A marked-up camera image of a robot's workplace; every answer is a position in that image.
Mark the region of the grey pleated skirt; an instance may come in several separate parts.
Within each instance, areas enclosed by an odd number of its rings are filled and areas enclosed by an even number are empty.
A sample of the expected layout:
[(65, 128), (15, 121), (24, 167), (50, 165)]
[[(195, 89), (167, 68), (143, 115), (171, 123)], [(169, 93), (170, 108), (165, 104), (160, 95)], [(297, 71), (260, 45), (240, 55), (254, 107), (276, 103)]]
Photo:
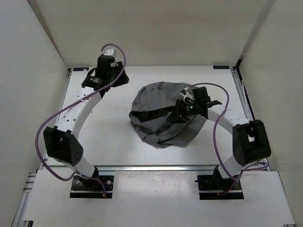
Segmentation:
[(206, 118), (196, 115), (186, 123), (167, 121), (187, 83), (156, 82), (142, 87), (136, 95), (129, 118), (139, 138), (156, 148), (186, 147), (200, 132)]

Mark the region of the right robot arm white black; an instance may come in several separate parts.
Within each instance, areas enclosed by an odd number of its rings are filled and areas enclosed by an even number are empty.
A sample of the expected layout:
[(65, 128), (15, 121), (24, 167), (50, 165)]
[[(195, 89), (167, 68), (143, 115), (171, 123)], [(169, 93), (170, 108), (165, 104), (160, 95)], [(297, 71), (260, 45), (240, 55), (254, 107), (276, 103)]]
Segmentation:
[[(251, 165), (271, 156), (264, 123), (261, 120), (248, 120), (228, 110), (227, 105), (212, 101), (206, 87), (193, 88), (189, 94), (188, 88), (181, 91), (182, 99), (168, 116), (170, 123), (186, 123), (190, 117), (202, 116), (214, 122), (213, 144), (219, 165), (214, 169), (207, 185), (227, 191), (239, 181), (241, 174)], [(223, 161), (216, 142), (216, 128), (223, 127), (232, 135), (232, 154)]]

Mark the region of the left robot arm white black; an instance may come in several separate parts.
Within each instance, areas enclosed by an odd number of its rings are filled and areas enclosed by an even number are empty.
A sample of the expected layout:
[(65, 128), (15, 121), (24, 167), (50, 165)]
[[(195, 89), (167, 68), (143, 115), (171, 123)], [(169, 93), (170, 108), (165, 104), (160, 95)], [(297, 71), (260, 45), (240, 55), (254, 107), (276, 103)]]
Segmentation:
[(88, 189), (102, 186), (98, 170), (83, 156), (84, 149), (78, 141), (81, 128), (94, 107), (112, 87), (129, 82), (125, 72), (126, 61), (116, 60), (117, 46), (101, 50), (97, 66), (88, 71), (74, 104), (64, 110), (63, 117), (54, 127), (43, 132), (48, 157), (63, 163), (79, 176)]

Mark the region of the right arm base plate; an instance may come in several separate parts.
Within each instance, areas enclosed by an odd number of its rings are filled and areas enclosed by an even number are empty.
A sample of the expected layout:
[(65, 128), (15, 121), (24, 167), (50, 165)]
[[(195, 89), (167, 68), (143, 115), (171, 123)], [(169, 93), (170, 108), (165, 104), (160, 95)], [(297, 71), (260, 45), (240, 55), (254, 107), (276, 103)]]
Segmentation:
[(199, 199), (210, 200), (243, 200), (244, 195), (240, 181), (232, 179), (219, 180), (213, 175), (198, 175)]

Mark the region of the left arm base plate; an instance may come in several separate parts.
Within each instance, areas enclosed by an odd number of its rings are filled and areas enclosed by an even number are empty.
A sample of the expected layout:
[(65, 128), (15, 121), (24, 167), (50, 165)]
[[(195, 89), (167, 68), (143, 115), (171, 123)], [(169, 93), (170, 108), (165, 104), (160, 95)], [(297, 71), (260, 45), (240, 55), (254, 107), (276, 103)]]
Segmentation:
[(98, 178), (103, 183), (103, 187), (98, 181), (84, 179), (75, 175), (71, 183), (70, 198), (90, 198), (90, 199), (111, 199), (113, 195), (114, 176), (99, 175)]

